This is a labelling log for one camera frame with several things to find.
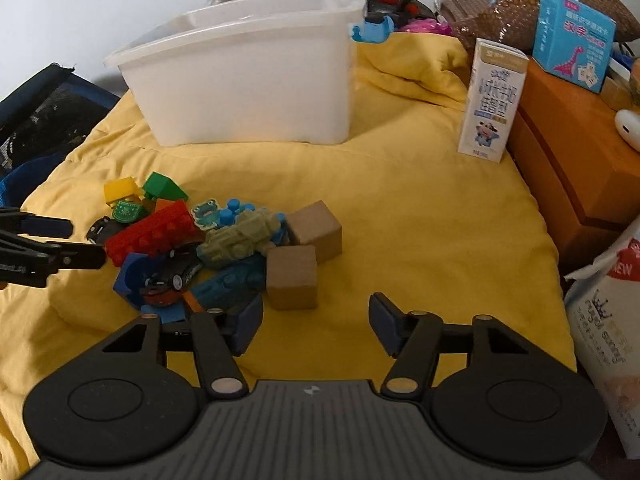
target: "ribbed gray surface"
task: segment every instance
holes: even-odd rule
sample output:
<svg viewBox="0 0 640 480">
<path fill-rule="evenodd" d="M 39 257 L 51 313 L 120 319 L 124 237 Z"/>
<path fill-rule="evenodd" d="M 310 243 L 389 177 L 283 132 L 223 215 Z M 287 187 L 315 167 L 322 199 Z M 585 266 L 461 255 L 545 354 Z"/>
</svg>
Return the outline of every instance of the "ribbed gray surface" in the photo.
<svg viewBox="0 0 640 480">
<path fill-rule="evenodd" d="M 42 463 L 29 480 L 597 480 L 575 463 L 514 473 L 444 446 L 418 409 L 366 381 L 261 381 L 245 399 L 210 405 L 179 446 L 145 465 L 78 472 Z"/>
</svg>

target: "green block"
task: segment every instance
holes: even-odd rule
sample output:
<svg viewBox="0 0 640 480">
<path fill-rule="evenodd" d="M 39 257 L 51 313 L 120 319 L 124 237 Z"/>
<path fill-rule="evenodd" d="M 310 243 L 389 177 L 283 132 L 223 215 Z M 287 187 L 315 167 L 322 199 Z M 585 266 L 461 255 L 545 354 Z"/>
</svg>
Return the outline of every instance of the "green block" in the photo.
<svg viewBox="0 0 640 480">
<path fill-rule="evenodd" d="M 135 202 L 126 202 L 126 200 L 118 200 L 116 207 L 113 209 L 113 219 L 123 224 L 132 224 L 138 220 L 142 220 L 146 216 L 146 209 Z"/>
<path fill-rule="evenodd" d="M 187 194 L 173 180 L 155 171 L 146 180 L 142 189 L 145 190 L 145 198 L 148 200 L 164 198 L 165 200 L 183 199 L 186 201 L 189 199 Z"/>
</svg>

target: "red toy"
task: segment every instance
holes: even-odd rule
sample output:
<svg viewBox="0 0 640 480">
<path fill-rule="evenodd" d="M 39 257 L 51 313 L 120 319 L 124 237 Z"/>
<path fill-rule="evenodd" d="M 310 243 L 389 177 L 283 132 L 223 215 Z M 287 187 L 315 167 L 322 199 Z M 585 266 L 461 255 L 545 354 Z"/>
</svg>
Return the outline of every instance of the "red toy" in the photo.
<svg viewBox="0 0 640 480">
<path fill-rule="evenodd" d="M 199 234 L 184 200 L 178 200 L 108 238 L 104 249 L 113 265 L 120 267 L 129 253 L 156 256 Z"/>
</svg>

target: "yellow fabric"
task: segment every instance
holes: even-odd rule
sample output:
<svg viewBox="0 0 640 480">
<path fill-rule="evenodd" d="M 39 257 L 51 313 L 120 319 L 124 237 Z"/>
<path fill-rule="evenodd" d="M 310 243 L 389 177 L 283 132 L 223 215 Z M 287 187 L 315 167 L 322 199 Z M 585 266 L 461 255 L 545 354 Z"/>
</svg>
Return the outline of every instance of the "yellow fabric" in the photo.
<svg viewBox="0 0 640 480">
<path fill-rule="evenodd" d="M 359 46 L 353 127 L 338 146 L 161 148 L 128 94 L 24 209 L 71 219 L 81 241 L 109 213 L 105 182 L 142 184 L 152 171 L 172 177 L 191 204 L 237 197 L 292 212 L 324 200 L 343 225 L 344 254 L 319 266 L 317 309 L 277 312 L 266 301 L 239 359 L 251 380 L 379 383 L 392 361 L 367 322 L 375 291 L 445 322 L 492 314 L 575 367 L 556 249 L 535 200 L 508 155 L 494 164 L 456 152 L 466 89 L 454 72 L 466 64 L 457 40 L 431 34 Z M 37 460 L 20 417 L 30 388 L 136 315 L 111 290 L 116 272 L 62 271 L 46 290 L 11 285 L 0 294 L 2 480 Z M 443 363 L 441 376 L 459 365 Z M 172 368 L 193 380 L 188 358 Z"/>
</svg>

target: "pink dinosaur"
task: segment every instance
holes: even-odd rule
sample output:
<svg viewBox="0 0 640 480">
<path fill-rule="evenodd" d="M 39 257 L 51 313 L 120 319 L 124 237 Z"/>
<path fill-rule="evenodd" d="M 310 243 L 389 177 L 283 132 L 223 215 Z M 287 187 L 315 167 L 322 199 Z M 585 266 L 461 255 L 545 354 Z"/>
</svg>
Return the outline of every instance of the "pink dinosaur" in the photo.
<svg viewBox="0 0 640 480">
<path fill-rule="evenodd" d="M 554 70 L 558 71 L 562 75 L 572 77 L 575 72 L 575 64 L 578 61 L 578 54 L 584 52 L 584 49 L 581 46 L 575 47 L 574 54 L 571 56 L 571 59 L 566 63 L 559 64 L 554 67 Z"/>
</svg>

